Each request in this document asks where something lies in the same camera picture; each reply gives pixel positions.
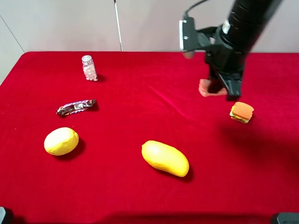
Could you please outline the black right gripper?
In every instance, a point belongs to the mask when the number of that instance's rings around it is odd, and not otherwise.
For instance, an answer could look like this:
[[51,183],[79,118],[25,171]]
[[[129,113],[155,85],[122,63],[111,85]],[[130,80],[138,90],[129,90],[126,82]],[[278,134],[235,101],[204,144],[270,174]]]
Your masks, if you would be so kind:
[[215,42],[206,50],[205,62],[209,65],[208,93],[227,91],[227,101],[237,101],[241,96],[245,58],[248,54],[248,37],[241,27],[207,27],[207,37]]

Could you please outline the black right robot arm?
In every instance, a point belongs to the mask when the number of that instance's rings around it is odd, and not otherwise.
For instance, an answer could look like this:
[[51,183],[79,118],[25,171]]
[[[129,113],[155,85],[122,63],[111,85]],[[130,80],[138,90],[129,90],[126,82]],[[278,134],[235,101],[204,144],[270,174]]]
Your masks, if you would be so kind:
[[275,14],[279,0],[236,0],[224,23],[216,29],[215,42],[206,51],[209,78],[200,86],[208,94],[226,94],[237,101],[246,58]]

